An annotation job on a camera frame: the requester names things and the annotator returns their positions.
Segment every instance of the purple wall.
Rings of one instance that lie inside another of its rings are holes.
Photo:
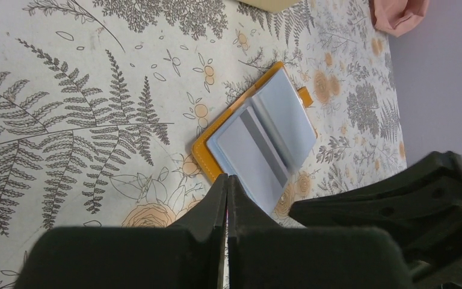
[[[462,0],[432,0],[390,50],[408,165],[430,151],[462,154]]]

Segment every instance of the black plastic part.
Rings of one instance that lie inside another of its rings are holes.
[[[409,267],[425,264],[424,270],[411,271],[420,282],[462,256],[462,158],[432,152],[376,184],[295,202],[289,215],[309,227],[385,229]]]
[[[230,177],[230,288],[413,288],[391,237],[375,228],[286,229]]]
[[[55,228],[36,242],[23,288],[217,288],[227,176],[167,228]]]

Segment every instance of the table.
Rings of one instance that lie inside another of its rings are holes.
[[[0,288],[54,226],[164,227],[190,210],[210,186],[191,144],[276,61],[309,89],[318,140],[272,218],[295,226],[294,201],[406,167],[389,42],[365,0],[279,14],[231,0],[0,2]]]

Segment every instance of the pink fabric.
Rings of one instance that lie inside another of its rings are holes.
[[[424,19],[429,3],[430,0],[373,0],[373,25],[399,37]]]

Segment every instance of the card holder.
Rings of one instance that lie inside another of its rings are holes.
[[[286,72],[277,71],[251,103],[286,167],[295,173],[314,147],[316,134]]]
[[[249,101],[223,123],[207,146],[222,170],[237,175],[249,198],[271,213],[290,173]]]
[[[215,131],[244,103],[246,99],[253,96],[256,90],[260,89],[277,71],[284,69],[282,62],[277,62],[268,70],[252,87],[245,91],[228,109],[226,109],[194,142],[192,146],[192,155],[198,162],[202,171],[213,183],[217,176],[223,173],[218,165],[212,152],[207,147],[206,142],[215,133]],[[298,95],[303,102],[304,107],[312,105],[313,101],[305,87],[300,88]]]

